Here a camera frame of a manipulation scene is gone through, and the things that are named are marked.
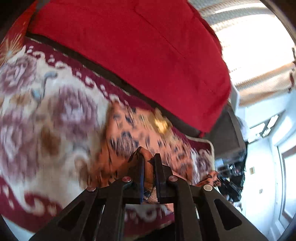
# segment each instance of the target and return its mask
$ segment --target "metal screw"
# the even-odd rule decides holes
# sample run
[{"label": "metal screw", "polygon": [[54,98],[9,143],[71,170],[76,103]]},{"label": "metal screw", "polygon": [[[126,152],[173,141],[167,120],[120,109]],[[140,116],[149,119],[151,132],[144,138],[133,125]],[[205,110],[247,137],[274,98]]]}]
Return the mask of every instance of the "metal screw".
[{"label": "metal screw", "polygon": [[213,190],[213,187],[212,187],[211,185],[209,185],[209,184],[206,184],[206,185],[204,185],[204,189],[205,189],[206,191],[210,192],[210,191]]},{"label": "metal screw", "polygon": [[96,188],[91,187],[91,186],[87,186],[86,190],[89,192],[94,192],[96,190]]},{"label": "metal screw", "polygon": [[176,177],[176,176],[169,176],[169,181],[171,181],[171,182],[175,182],[175,181],[177,181],[178,180],[178,178]]},{"label": "metal screw", "polygon": [[125,183],[129,183],[131,181],[131,177],[129,177],[129,176],[123,177],[122,181]]}]

